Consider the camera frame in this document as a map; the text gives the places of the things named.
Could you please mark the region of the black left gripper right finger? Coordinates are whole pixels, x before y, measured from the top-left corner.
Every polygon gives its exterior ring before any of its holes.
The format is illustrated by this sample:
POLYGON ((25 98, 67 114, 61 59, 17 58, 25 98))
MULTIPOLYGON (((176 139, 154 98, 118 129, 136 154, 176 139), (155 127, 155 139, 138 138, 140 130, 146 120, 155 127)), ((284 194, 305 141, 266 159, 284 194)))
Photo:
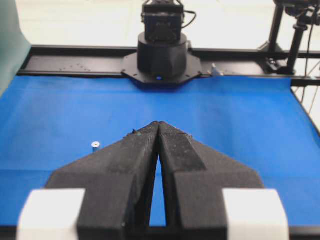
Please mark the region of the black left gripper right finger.
POLYGON ((280 196, 255 170, 166 122, 158 137, 166 214, 182 239, 289 239, 280 196))

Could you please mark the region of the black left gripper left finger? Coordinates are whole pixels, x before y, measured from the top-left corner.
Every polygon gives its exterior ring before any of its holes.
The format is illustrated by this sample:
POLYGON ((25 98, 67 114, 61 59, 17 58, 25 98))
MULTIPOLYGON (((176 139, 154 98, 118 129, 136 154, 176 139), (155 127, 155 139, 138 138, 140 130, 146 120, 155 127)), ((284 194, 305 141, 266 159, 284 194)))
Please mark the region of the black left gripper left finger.
POLYGON ((19 240, 123 240, 150 217, 159 122, 56 169, 20 213, 19 240))

